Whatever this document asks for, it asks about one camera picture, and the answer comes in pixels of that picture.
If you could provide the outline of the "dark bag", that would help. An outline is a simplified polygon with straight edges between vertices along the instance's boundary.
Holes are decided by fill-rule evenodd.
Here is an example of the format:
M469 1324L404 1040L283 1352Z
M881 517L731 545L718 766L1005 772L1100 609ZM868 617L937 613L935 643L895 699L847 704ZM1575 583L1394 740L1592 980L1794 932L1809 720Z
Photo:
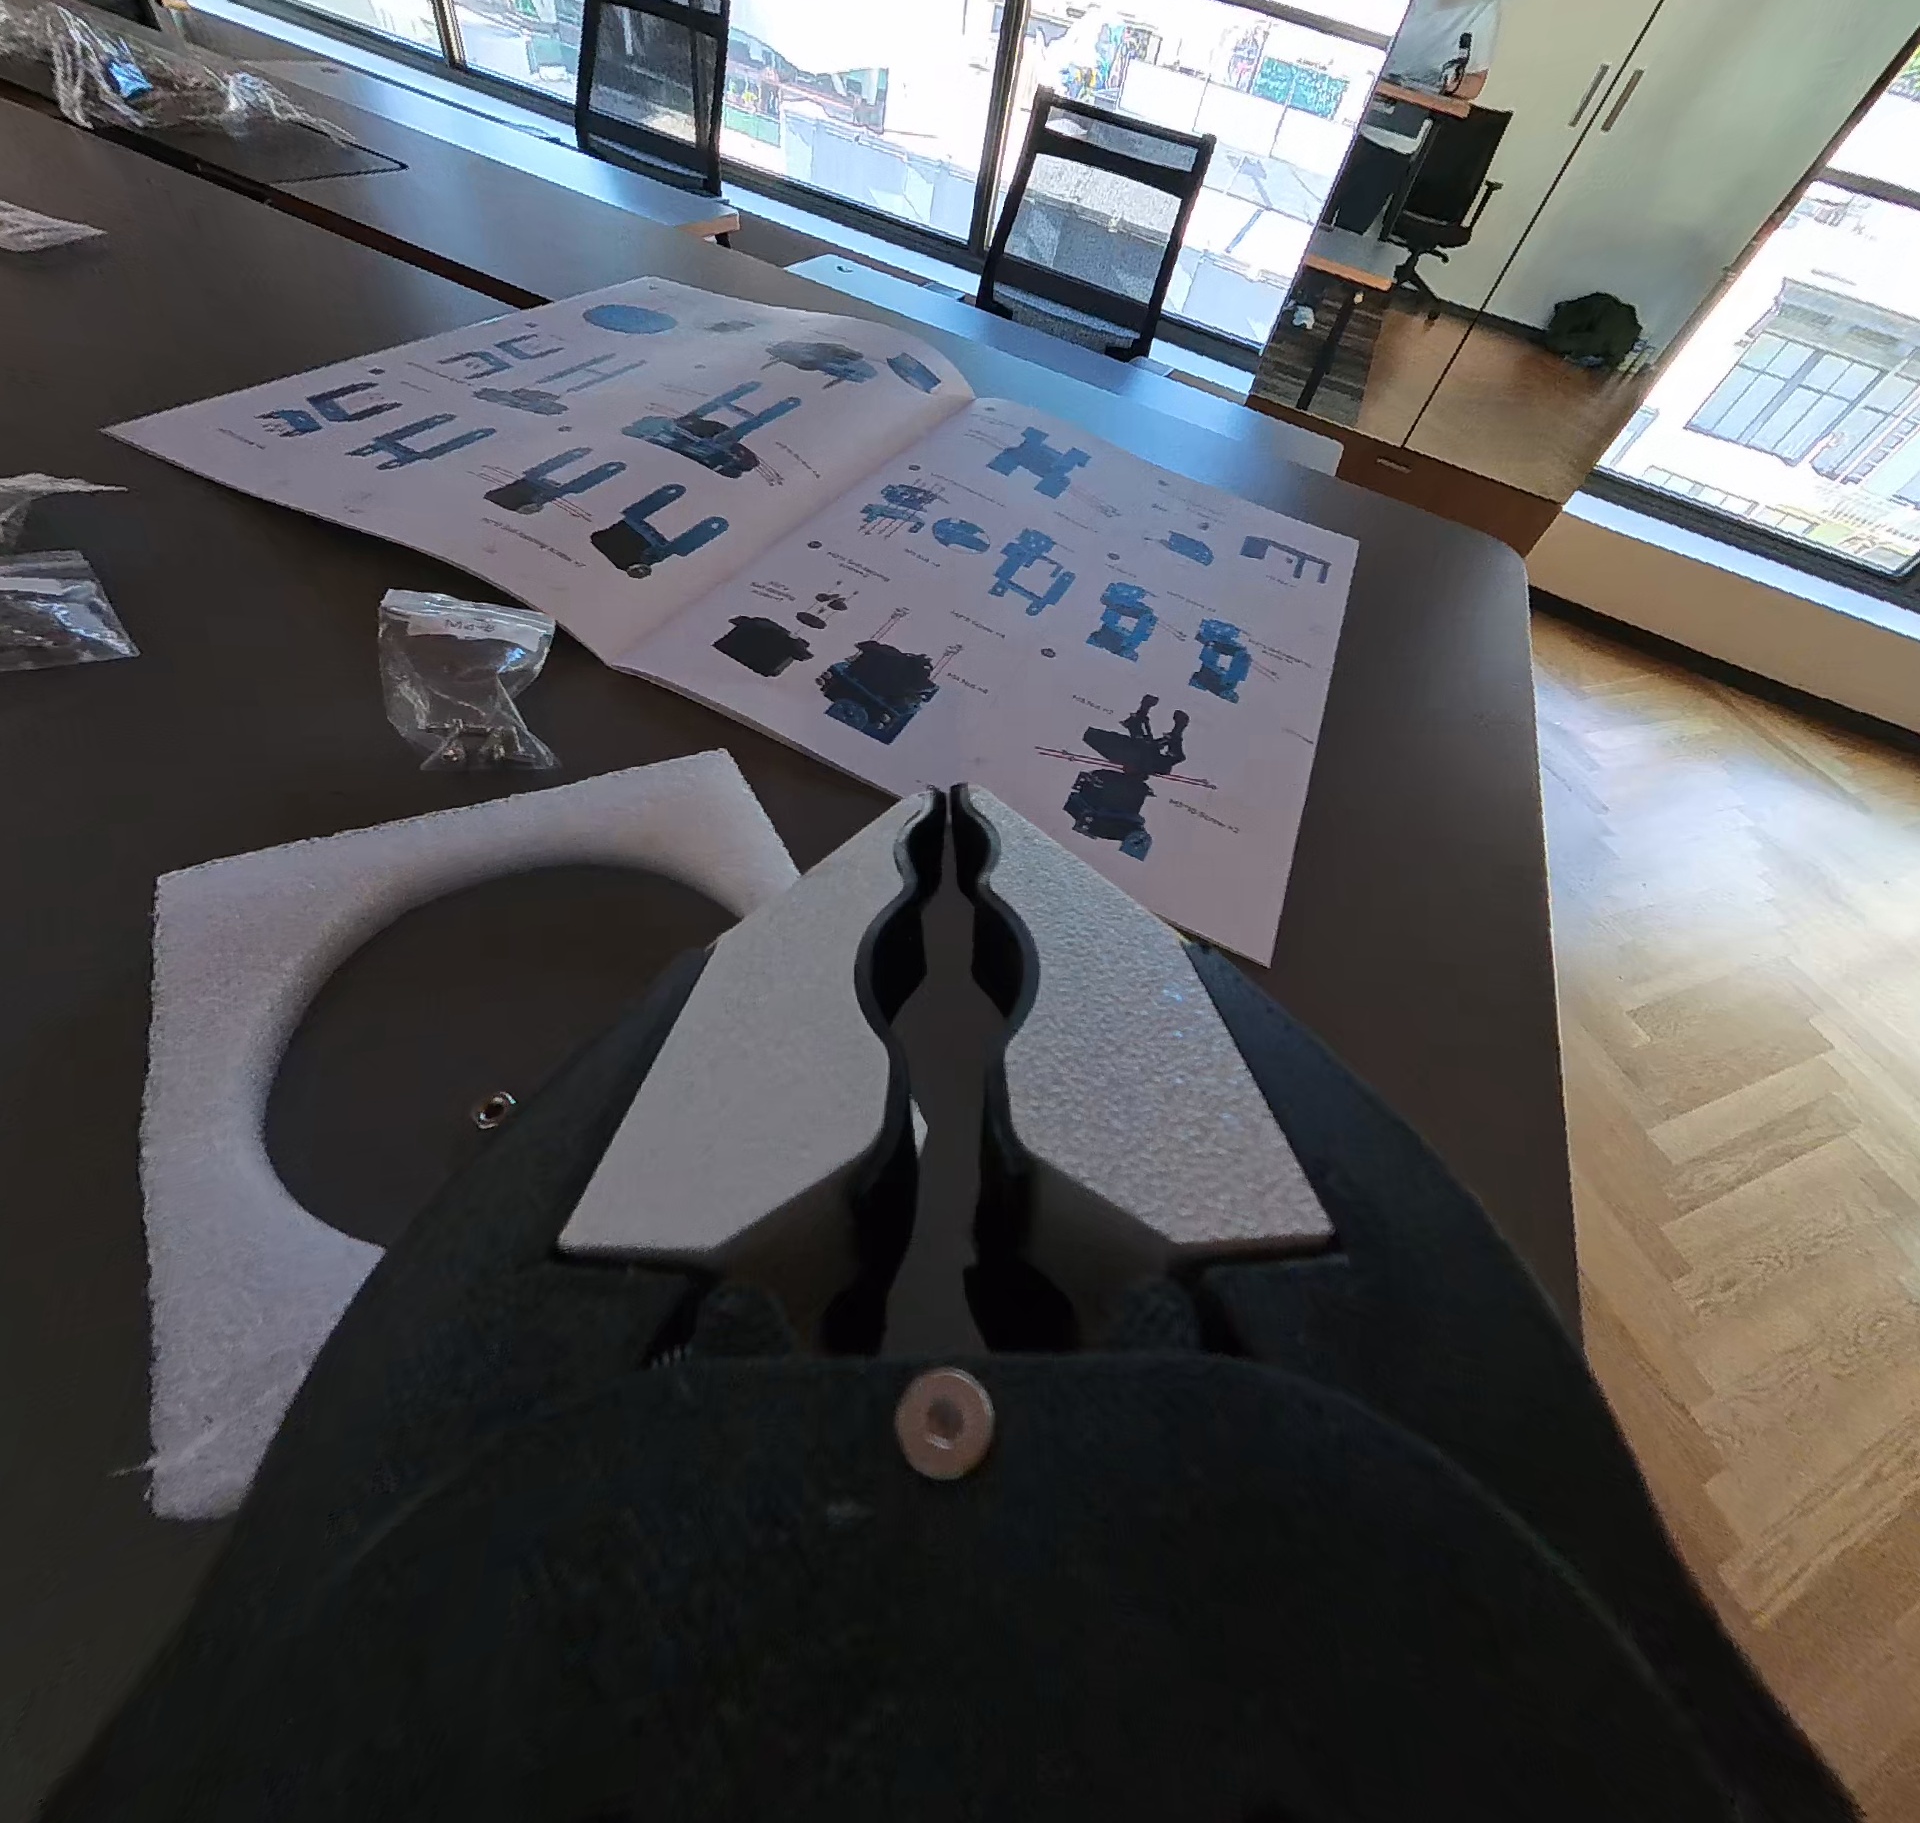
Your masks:
M1561 301L1549 315L1542 349L1579 369L1616 373L1643 349L1639 311L1611 295Z

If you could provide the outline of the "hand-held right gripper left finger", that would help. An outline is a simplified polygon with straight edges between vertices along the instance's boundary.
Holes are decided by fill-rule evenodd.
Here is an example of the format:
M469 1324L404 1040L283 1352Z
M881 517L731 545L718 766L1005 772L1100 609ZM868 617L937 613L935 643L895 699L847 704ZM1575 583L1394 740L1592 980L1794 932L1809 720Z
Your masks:
M901 800L736 924L559 1248L772 1292L828 1356L875 1356L918 1198L895 1024L927 976L948 802Z

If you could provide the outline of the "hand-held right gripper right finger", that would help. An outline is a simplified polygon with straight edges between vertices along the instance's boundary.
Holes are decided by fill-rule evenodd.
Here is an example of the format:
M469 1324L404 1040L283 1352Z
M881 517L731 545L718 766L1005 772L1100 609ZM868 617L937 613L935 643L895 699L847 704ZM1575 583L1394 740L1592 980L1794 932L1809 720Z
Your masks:
M1141 1282L1296 1260L1333 1220L1188 944L989 790L950 794L985 1074L966 1298L995 1352L1096 1344Z

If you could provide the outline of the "assembly instruction booklet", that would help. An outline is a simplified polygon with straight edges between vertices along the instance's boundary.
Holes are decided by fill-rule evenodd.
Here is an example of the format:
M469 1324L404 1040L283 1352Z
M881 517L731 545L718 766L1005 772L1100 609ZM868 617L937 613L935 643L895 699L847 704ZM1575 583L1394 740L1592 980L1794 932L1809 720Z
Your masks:
M641 279L109 433L892 796L987 788L1275 958L1356 541L907 331Z

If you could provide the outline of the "white foam sheet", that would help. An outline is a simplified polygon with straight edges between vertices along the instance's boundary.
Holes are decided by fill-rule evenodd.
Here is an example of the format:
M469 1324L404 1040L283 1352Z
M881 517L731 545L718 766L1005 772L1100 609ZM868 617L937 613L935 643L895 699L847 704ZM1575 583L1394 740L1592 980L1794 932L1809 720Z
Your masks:
M800 876L734 756L713 750L157 880L141 1116L157 1518L240 1506L380 1260L305 1210L269 1156L277 1070L309 1004L401 916L564 866L667 876L736 918Z

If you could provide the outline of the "crumpled clear plastic wrap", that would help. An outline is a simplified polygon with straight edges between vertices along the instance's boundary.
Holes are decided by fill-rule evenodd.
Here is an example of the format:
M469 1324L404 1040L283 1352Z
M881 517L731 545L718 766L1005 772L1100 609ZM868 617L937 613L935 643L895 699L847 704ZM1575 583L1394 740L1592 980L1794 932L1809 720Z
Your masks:
M353 145L341 127L295 107L263 79L138 35L110 35L61 0L5 0L2 57L47 67L61 117L79 129L229 137L280 129Z

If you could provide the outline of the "black mesh chair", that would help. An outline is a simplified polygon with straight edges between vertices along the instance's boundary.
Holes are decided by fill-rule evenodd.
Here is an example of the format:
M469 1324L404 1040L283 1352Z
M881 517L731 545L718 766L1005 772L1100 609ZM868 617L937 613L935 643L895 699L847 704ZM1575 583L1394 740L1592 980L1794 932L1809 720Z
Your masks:
M579 149L720 199L731 13L733 0L584 0Z
M1111 361L1150 355L1216 149L1039 89L975 307Z

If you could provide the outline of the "clear bag of screws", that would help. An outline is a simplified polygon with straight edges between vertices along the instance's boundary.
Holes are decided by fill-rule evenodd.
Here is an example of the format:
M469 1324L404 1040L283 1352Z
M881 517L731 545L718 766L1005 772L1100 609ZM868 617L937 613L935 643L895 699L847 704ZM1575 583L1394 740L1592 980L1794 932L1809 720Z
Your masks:
M561 760L516 699L541 679L557 623L541 613L390 589L378 609L387 716L431 774L551 772Z

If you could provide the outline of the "large window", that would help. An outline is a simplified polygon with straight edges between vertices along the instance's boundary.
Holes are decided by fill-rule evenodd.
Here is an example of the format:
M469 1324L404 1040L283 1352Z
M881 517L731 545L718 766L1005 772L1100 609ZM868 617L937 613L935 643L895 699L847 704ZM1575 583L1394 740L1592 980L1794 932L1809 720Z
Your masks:
M1597 487L1916 611L1916 57L1666 361Z
M586 0L203 0L562 115ZM733 0L733 181L971 261L1039 91L1215 137L1167 311L1257 349L1415 0Z

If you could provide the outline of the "white cabinet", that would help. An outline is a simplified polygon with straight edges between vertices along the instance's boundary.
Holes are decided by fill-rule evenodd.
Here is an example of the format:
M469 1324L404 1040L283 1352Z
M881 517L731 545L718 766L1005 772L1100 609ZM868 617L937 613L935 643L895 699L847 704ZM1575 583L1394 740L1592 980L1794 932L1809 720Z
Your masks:
M1664 349L1908 59L1916 0L1500 0L1494 201L1436 291L1542 331L1630 305Z

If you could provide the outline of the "black office chair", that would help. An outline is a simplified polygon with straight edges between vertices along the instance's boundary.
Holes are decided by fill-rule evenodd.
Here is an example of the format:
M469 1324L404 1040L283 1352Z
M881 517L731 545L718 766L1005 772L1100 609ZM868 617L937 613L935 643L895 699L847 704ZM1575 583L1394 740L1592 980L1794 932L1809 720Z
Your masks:
M1466 105L1462 115L1448 115L1374 97L1333 187L1326 225L1403 247L1396 289L1426 301L1428 323L1440 319L1444 305L1423 263L1447 261L1472 241L1479 217L1500 191L1488 171L1511 123L1509 111Z

